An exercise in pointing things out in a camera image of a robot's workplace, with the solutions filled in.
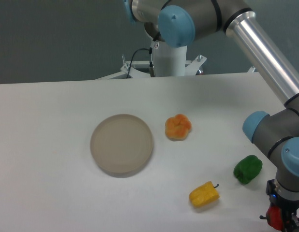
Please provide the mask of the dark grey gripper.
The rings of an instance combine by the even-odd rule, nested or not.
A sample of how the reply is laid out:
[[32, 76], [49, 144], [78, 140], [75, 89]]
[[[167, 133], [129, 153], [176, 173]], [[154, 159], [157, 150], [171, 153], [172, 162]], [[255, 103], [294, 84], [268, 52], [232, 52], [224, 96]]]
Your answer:
[[289, 232], [299, 232], [299, 192], [289, 191], [279, 184], [276, 179], [267, 182], [266, 194], [269, 196], [270, 205], [281, 209], [284, 229]]

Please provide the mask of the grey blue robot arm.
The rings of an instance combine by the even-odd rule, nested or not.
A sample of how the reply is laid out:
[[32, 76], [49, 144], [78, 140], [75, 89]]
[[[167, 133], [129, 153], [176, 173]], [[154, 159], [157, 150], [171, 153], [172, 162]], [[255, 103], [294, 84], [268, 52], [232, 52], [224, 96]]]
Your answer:
[[246, 137], [276, 166], [267, 182], [268, 224], [299, 232], [299, 73], [284, 57], [242, 0], [126, 0], [131, 22], [149, 26], [155, 40], [179, 48], [223, 31], [235, 40], [284, 105], [274, 115], [252, 113], [243, 123]]

